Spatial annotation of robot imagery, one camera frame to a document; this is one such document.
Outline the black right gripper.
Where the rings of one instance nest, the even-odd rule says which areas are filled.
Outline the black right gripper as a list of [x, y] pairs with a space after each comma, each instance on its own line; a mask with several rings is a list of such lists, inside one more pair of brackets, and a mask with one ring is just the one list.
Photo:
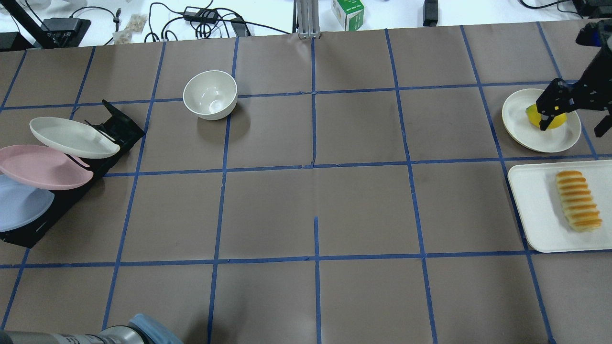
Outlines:
[[[577, 81], [573, 84], [555, 78], [538, 97], [537, 111], [541, 120], [538, 124], [541, 131], [552, 126], [555, 117], [577, 109], [594, 111], [608, 110], [612, 100], [612, 82], [610, 78], [602, 81]], [[612, 128], [612, 115], [606, 115], [594, 127], [594, 135], [601, 138]]]

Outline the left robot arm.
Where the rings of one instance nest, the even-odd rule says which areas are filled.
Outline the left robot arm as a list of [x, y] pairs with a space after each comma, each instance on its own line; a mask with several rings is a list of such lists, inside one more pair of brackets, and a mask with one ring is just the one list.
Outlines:
[[97, 334], [67, 334], [5, 331], [2, 344], [181, 344], [170, 329], [143, 313], [135, 315], [126, 326], [112, 326]]

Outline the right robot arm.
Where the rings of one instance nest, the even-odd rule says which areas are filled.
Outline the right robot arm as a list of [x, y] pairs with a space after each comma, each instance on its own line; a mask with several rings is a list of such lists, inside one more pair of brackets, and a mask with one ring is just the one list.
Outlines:
[[611, 19], [586, 24], [579, 31], [576, 43], [597, 46], [599, 51], [575, 83], [561, 78], [549, 83], [535, 101], [540, 115], [538, 128], [545, 131], [556, 117], [578, 109], [607, 111], [608, 115], [594, 128], [595, 136], [600, 138], [612, 126]]

